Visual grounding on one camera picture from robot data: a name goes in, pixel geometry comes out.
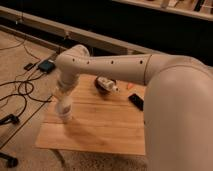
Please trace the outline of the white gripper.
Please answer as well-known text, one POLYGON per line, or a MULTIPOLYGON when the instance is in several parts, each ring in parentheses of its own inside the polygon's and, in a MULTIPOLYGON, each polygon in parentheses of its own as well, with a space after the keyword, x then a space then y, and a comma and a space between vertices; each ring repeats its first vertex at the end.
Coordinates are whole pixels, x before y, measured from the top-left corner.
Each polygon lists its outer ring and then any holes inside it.
POLYGON ((74 79, 62 79, 59 78, 56 83, 56 88, 53 92, 53 96, 61 100, 64 97, 68 96, 70 92, 75 88, 75 80, 74 79))

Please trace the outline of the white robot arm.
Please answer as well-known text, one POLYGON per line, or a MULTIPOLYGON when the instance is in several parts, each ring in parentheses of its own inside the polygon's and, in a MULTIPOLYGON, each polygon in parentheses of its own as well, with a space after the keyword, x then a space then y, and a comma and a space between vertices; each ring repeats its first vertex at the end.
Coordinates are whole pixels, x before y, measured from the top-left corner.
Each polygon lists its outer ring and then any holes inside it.
POLYGON ((213 171, 213 73, 208 66, 181 55, 91 57, 83 45, 61 53, 55 64, 60 114, 70 111, 69 94, 81 74, 144 85, 148 171, 213 171))

